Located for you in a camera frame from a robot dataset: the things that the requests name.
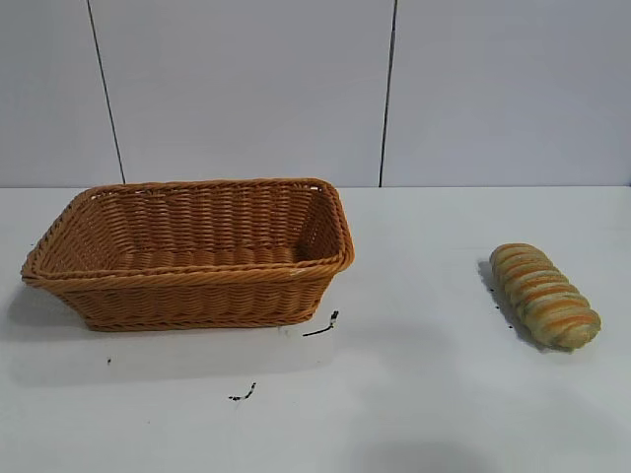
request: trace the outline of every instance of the bread loaf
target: bread loaf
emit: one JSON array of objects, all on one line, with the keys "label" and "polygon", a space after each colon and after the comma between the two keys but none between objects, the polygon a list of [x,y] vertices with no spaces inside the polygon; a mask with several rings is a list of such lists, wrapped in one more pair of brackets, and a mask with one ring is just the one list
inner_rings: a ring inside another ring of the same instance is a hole
[{"label": "bread loaf", "polygon": [[596,337],[600,317],[540,249],[503,244],[490,261],[495,279],[536,341],[574,349]]}]

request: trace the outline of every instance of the black mark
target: black mark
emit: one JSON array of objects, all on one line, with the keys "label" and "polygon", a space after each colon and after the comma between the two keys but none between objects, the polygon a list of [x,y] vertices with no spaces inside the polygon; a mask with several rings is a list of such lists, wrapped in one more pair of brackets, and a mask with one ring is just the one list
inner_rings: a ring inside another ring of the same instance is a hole
[{"label": "black mark", "polygon": [[318,335],[320,333],[324,333],[328,330],[330,330],[331,328],[333,328],[335,326],[335,322],[337,321],[337,315],[339,314],[339,310],[336,310],[333,315],[331,316],[331,320],[330,322],[328,322],[328,327],[326,328],[322,328],[321,330],[318,330],[316,332],[311,332],[311,333],[303,333],[303,337],[311,337],[312,335]]},{"label": "black mark", "polygon": [[254,392],[254,389],[256,388],[256,383],[253,382],[251,388],[249,389],[249,393],[246,394],[245,396],[230,396],[228,399],[232,400],[232,401],[245,401],[246,399],[248,399],[250,396],[252,396],[252,393]]}]

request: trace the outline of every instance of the basket side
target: basket side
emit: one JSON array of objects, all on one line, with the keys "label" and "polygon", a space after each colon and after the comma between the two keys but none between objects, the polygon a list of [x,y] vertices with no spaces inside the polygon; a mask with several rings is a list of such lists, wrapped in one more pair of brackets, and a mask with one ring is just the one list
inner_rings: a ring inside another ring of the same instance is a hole
[{"label": "basket side", "polygon": [[94,330],[262,327],[309,320],[330,281],[127,288],[57,296]]}]

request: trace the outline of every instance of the woven pattern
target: woven pattern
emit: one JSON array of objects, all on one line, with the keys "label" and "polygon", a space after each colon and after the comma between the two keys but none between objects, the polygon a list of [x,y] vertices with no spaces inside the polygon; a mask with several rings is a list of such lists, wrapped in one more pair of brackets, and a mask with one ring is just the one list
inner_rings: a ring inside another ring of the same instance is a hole
[{"label": "woven pattern", "polygon": [[123,184],[77,196],[22,276],[95,330],[255,327],[308,320],[353,257],[320,180]]}]

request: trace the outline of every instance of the bread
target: bread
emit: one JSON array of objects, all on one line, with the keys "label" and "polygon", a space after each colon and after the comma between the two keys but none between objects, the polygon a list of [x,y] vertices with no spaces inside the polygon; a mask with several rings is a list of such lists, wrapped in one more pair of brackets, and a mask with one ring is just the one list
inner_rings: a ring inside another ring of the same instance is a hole
[{"label": "bread", "polygon": [[493,275],[519,320],[539,343],[580,348],[600,331],[600,317],[540,249],[526,243],[498,246]]}]

